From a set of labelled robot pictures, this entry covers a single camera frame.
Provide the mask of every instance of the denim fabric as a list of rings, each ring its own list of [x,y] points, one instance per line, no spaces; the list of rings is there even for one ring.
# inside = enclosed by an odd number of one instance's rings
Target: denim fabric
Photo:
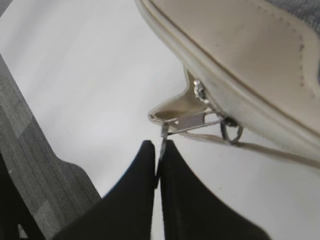
[[[303,20],[320,37],[320,0],[265,0]]]

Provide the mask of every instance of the white floor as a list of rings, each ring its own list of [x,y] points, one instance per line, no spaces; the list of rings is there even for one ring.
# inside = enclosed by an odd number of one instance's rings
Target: white floor
[[[0,19],[0,53],[56,155],[81,166],[102,196],[143,140],[159,149],[147,113],[186,86],[182,64],[132,0],[14,0]],[[210,190],[274,240],[319,239],[318,172],[172,139]],[[273,146],[247,131],[244,140]],[[158,191],[152,239],[164,239]]]

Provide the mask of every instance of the stitching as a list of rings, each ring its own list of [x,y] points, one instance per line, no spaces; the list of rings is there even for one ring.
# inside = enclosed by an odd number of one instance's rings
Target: stitching
[[[304,47],[305,47],[305,44],[304,44],[305,41],[304,41],[303,35],[298,31],[298,29],[294,25],[292,25],[291,22],[289,22],[288,20],[284,19],[284,17],[277,16],[274,12],[270,12],[264,6],[254,2],[253,0],[238,0],[238,1],[242,1],[242,2],[247,3],[247,4],[251,4],[252,6],[257,8],[258,10],[263,11],[266,14],[269,14],[270,16],[272,16],[275,19],[278,19],[281,23],[284,23],[288,28],[290,28],[297,35],[297,39],[299,41],[298,55],[299,55],[300,87],[306,89],[310,93],[310,96],[314,99],[316,97],[316,95],[312,91],[312,89],[309,89],[306,86],[306,79],[305,79],[305,76],[304,76],[304,65],[303,65],[304,55],[303,55],[303,50],[304,50]]]

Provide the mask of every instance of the gray carpet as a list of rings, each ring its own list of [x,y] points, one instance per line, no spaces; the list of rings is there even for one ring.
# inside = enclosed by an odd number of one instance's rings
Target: gray carpet
[[[0,16],[11,0],[0,0]],[[87,174],[56,157],[0,56],[0,151],[47,239],[101,198]]]

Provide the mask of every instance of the black object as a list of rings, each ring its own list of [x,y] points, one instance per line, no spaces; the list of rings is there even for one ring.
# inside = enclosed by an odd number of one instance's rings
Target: black object
[[[213,195],[171,140],[159,167],[165,240],[270,239]]]
[[[45,239],[8,173],[0,153],[0,240],[20,239],[20,224],[29,239]]]
[[[1,159],[0,184],[7,195],[0,198],[0,240],[19,239],[18,224],[30,239],[44,239],[3,165]],[[201,183],[173,141],[167,141],[159,173],[166,240],[270,239]],[[114,188],[54,240],[150,240],[154,186],[155,148],[144,141]]]
[[[155,148],[151,141],[144,141],[114,188],[54,239],[150,240],[154,177]]]

